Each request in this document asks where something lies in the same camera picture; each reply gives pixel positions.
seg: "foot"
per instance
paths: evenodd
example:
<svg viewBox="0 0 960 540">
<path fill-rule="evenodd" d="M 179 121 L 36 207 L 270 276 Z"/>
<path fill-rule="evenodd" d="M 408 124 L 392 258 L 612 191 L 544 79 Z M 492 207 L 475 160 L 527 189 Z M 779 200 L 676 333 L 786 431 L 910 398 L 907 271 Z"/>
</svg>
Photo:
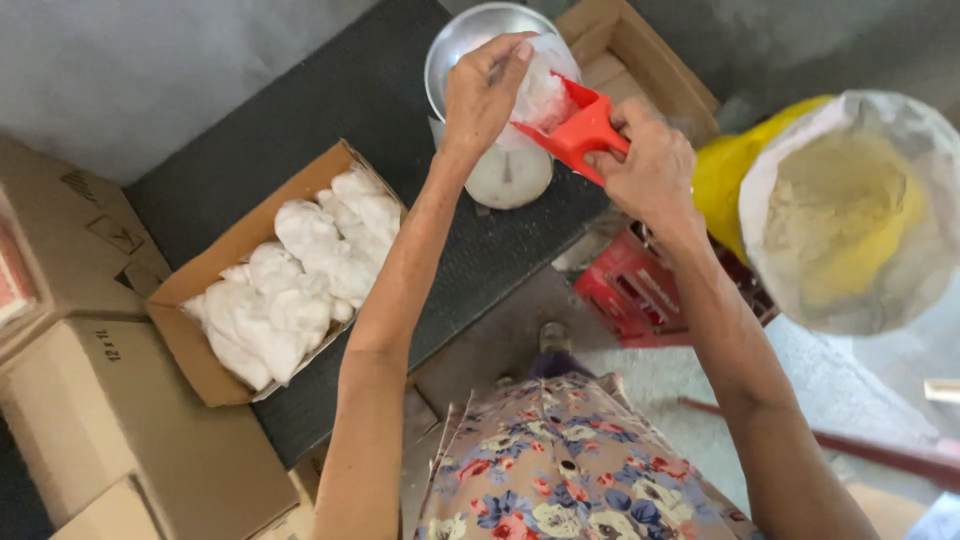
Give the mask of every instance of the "foot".
<svg viewBox="0 0 960 540">
<path fill-rule="evenodd" d="M 540 329 L 540 352 L 556 353 L 558 351 L 570 352 L 572 350 L 570 337 L 566 333 L 566 327 L 560 323 L 547 323 Z"/>
</svg>

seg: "clear plastic bag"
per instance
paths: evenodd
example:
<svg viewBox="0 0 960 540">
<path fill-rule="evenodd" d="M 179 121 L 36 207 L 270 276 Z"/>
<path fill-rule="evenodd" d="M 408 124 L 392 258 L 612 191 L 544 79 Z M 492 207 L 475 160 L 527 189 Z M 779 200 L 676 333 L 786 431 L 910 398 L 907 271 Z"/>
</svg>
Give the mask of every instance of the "clear plastic bag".
<svg viewBox="0 0 960 540">
<path fill-rule="evenodd" d="M 960 264 L 960 135 L 907 96 L 845 92 L 763 149 L 739 214 L 747 257 L 791 319 L 839 334 L 902 328 Z"/>
<path fill-rule="evenodd" d="M 572 105 L 561 79 L 550 72 L 555 71 L 579 83 L 580 67 L 560 36 L 544 34 L 527 41 L 534 47 L 534 57 L 530 60 L 526 77 L 520 83 L 510 120 L 549 131 L 566 120 Z M 536 146 L 511 124 L 507 124 L 496 143 L 506 150 Z"/>
</svg>

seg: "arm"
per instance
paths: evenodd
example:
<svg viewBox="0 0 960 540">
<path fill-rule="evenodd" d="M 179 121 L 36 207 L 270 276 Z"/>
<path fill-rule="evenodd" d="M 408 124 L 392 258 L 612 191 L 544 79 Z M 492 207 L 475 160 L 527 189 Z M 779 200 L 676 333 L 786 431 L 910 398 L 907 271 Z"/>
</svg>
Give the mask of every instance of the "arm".
<svg viewBox="0 0 960 540">
<path fill-rule="evenodd" d="M 607 191 L 642 219 L 672 266 L 693 348 L 727 421 L 747 480 L 754 522 L 770 538 L 876 538 L 824 462 L 763 328 L 710 248 L 690 179 L 696 156 L 639 101 L 611 122 L 626 157 L 589 156 Z"/>
<path fill-rule="evenodd" d="M 520 44 L 528 36 L 497 37 L 450 71 L 444 141 L 344 353 L 314 538 L 396 538 L 410 339 L 464 183 L 514 107 L 532 53 Z M 491 85 L 491 69 L 505 59 L 503 77 Z"/>
</svg>

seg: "floral shirt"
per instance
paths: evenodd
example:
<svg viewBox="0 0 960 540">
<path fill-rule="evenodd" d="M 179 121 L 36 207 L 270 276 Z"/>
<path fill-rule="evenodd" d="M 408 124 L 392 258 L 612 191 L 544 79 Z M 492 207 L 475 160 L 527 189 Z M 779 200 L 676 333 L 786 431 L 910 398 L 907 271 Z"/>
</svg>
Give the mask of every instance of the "floral shirt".
<svg viewBox="0 0 960 540">
<path fill-rule="evenodd" d="M 762 540 L 623 394 L 616 374 L 452 405 L 417 540 Z"/>
</svg>

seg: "black rubber mat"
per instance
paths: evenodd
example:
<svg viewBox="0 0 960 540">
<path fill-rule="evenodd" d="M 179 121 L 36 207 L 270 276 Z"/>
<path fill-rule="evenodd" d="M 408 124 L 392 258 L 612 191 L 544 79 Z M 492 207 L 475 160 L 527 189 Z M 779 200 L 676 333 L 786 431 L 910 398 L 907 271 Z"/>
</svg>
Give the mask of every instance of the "black rubber mat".
<svg viewBox="0 0 960 540">
<path fill-rule="evenodd" d="M 0 540 L 46 540 L 53 533 L 27 465 L 0 416 Z"/>
<path fill-rule="evenodd" d="M 412 206 L 434 154 L 423 62 L 449 17 L 434 0 L 384 0 L 131 186 L 133 207 L 170 264 L 200 253 L 340 137 Z M 410 369 L 549 263 L 608 203 L 562 165 L 522 209 L 480 217 L 461 196 Z M 288 467 L 333 426 L 347 338 L 253 405 Z"/>
</svg>

